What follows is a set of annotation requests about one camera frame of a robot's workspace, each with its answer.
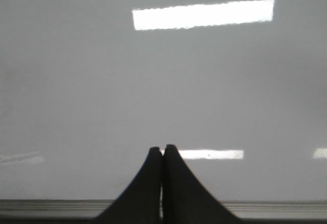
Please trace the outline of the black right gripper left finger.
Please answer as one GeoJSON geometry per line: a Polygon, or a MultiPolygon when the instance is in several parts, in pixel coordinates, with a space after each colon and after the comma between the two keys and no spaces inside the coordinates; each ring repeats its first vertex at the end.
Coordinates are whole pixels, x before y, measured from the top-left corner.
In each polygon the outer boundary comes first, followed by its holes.
{"type": "Polygon", "coordinates": [[[162,153],[152,147],[128,187],[92,223],[160,223],[161,169],[162,153]]]}

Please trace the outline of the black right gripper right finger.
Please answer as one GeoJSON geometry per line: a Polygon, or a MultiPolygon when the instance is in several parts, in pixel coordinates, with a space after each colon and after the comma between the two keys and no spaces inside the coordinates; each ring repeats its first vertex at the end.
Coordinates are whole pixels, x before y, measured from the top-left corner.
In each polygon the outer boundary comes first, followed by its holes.
{"type": "Polygon", "coordinates": [[[162,189],[163,223],[243,223],[202,186],[172,144],[163,155],[162,189]]]}

